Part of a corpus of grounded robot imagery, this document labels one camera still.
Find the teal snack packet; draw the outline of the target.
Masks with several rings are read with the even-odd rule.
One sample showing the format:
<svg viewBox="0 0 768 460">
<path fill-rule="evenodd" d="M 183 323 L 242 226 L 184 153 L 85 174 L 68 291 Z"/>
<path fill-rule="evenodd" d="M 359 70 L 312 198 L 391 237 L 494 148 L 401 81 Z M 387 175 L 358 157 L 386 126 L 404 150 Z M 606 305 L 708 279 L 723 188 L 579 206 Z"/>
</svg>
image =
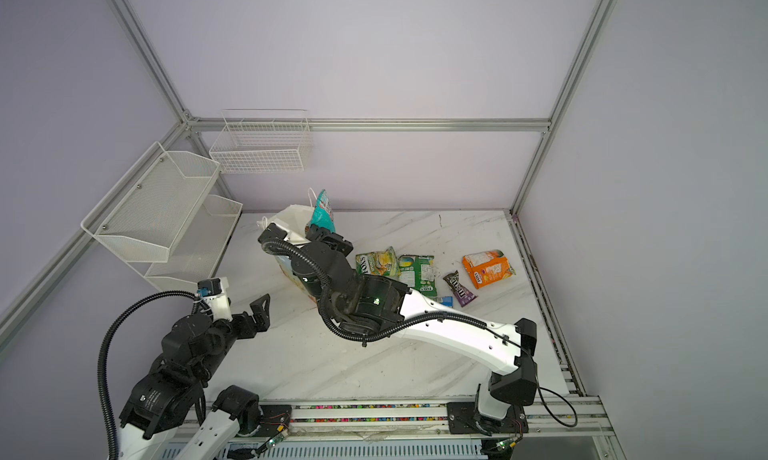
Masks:
<svg viewBox="0 0 768 460">
<path fill-rule="evenodd" d="M 317 227 L 325 228 L 334 233 L 336 231 L 334 214 L 327 191 L 323 189 L 316 193 L 312 188 L 309 188 L 308 196 L 312 214 L 307 223 L 306 231 L 309 231 L 311 227 Z"/>
</svg>

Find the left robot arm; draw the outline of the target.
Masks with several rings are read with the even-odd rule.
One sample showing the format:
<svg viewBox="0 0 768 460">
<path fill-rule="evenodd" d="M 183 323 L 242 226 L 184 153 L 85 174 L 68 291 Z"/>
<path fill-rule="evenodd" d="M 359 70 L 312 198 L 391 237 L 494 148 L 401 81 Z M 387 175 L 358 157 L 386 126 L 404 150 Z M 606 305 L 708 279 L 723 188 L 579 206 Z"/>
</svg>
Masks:
<svg viewBox="0 0 768 460">
<path fill-rule="evenodd" d="M 250 436 L 262 429 L 264 413 L 257 394 L 231 385 L 207 407 L 204 389 L 236 341 L 252 339 L 269 329 L 268 294 L 251 302 L 250 313 L 234 314 L 230 319 L 213 319 L 202 312 L 179 319 L 163 338 L 161 354 L 133 387 L 120 414 L 111 413 L 106 384 L 108 341 L 129 314 L 171 295 L 191 294 L 167 291 L 140 300 L 121 314 L 102 342 L 97 376 L 110 459 L 160 458 L 191 409 L 201 425 L 177 455 L 179 459 L 214 459 L 236 436 Z"/>
</svg>

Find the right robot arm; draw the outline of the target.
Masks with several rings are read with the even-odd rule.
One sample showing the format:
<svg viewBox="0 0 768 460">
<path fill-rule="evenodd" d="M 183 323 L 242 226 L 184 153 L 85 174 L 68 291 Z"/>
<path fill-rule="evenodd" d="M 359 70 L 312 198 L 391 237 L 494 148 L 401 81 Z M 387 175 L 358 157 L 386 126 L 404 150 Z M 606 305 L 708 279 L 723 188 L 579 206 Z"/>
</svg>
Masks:
<svg viewBox="0 0 768 460">
<path fill-rule="evenodd" d="M 534 403 L 561 427 L 578 425 L 576 411 L 565 420 L 550 405 L 553 399 L 566 398 L 540 380 L 534 321 L 483 320 L 445 307 L 389 276 L 360 270 L 348 260 L 352 243 L 325 228 L 310 227 L 299 245 L 279 238 L 263 248 L 288 259 L 291 274 L 316 299 L 322 323 L 335 336 L 362 347 L 401 337 L 436 345 L 484 366 L 487 378 L 478 388 L 474 407 L 477 428 L 484 434 L 503 425 L 510 408 Z"/>
</svg>

